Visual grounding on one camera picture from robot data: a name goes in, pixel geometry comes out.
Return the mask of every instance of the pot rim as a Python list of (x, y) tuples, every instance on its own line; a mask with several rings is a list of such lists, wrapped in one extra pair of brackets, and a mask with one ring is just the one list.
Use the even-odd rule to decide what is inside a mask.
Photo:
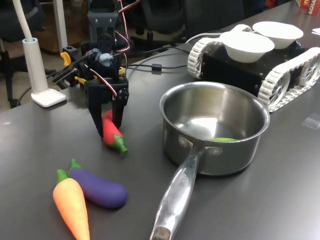
[[(177, 91), (180, 91), (182, 89), (185, 88), (190, 88), (192, 86), (208, 86), (208, 87), (215, 87), (215, 88), (219, 88), (219, 89), (224, 89), (224, 88), (228, 88), (228, 89), (232, 89), (235, 91), (238, 91), (246, 96), (248, 96), (249, 98), (251, 98), (253, 101), (255, 101), (255, 103), (258, 105), (259, 108), (261, 108), (262, 110), (262, 114), (264, 115), (264, 125), (263, 127), (260, 129), (260, 131), (258, 131), (256, 134), (244, 138), (244, 139), (240, 139), (240, 140), (236, 140), (236, 141), (217, 141), (217, 140), (210, 140), (207, 138), (201, 138), (201, 137), (197, 137), (197, 136), (193, 136), (183, 130), (181, 130), (180, 128), (178, 128), (177, 126), (175, 126), (171, 121), (169, 121), (169, 119), (167, 118), (166, 114), (165, 114), (165, 110), (164, 110), (164, 105), (166, 100), (169, 98), (169, 96), (171, 96), (172, 94), (176, 93)], [(224, 84), (224, 83), (217, 83), (217, 82), (208, 82), (208, 81), (195, 81), (195, 82), (188, 82), (188, 83), (183, 83), (177, 86), (174, 86), (172, 88), (170, 88), (168, 91), (166, 91), (161, 99), (160, 99), (160, 111), (161, 114), (163, 116), (163, 118), (176, 130), (178, 130), (180, 133), (183, 133), (186, 136), (189, 136), (191, 138), (194, 138), (196, 140), (200, 140), (200, 141), (205, 141), (205, 142), (210, 142), (210, 143), (225, 143), (225, 144), (233, 144), (233, 143), (240, 143), (240, 142), (246, 142), (248, 140), (254, 139), (256, 137), (258, 137), (259, 135), (261, 135), (269, 126), (270, 124), (270, 114), (269, 114), (269, 110), (267, 108), (267, 106), (265, 106), (256, 96), (254, 96), (253, 94), (239, 88), (236, 86), (231, 86), (228, 84)]]

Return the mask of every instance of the purple eggplant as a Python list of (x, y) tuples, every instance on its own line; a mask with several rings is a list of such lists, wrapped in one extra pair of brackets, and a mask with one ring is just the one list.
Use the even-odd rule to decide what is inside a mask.
[(71, 160), (68, 174), (79, 183), (84, 196), (90, 201), (112, 209), (125, 205), (128, 193), (123, 185), (93, 175), (83, 169), (76, 159)]

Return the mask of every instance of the box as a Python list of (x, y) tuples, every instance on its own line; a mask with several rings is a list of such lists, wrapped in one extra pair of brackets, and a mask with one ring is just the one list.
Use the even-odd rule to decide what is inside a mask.
[(308, 14), (316, 16), (320, 8), (320, 0), (309, 0)]
[(295, 0), (300, 8), (308, 8), (310, 0)]

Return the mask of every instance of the saucepan handle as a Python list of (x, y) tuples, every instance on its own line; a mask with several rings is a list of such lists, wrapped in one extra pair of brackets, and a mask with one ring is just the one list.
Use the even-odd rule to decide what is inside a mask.
[(202, 154), (191, 149), (175, 172), (161, 200), (150, 240), (171, 240), (175, 235), (187, 210)]

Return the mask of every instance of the red chili pepper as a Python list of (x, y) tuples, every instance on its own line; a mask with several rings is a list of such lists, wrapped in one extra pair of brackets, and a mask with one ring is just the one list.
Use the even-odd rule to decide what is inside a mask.
[(128, 149), (125, 147), (124, 137), (116, 128), (114, 123), (109, 118), (102, 117), (103, 121), (103, 141), (108, 146), (126, 153)]
[(110, 119), (112, 121), (112, 109), (106, 111), (103, 115), (102, 115), (102, 121), (104, 119)]

